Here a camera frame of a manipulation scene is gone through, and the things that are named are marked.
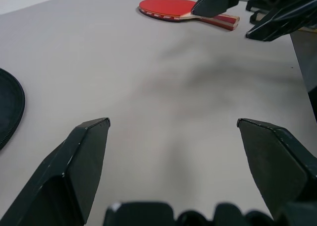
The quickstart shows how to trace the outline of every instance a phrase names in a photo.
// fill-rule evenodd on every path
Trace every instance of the red rubber paddle face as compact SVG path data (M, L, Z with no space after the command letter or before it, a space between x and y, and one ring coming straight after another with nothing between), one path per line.
M189 13L194 4L192 0L144 0L139 7L156 14L182 16Z

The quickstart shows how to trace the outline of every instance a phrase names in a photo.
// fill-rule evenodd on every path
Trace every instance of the ping pong paddle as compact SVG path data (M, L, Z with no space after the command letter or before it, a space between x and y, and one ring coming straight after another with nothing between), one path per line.
M213 18L197 16L191 13L195 1L192 0L144 0L139 4L139 10L152 18L166 21L185 21L196 19L228 30L234 30L240 17L220 14Z

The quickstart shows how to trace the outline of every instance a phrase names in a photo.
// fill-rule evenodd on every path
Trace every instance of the wooden paddle handle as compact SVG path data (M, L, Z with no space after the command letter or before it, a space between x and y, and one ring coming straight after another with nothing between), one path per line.
M228 14L220 14L213 18L199 17L202 22L213 24L227 30L234 30L238 24L240 17Z

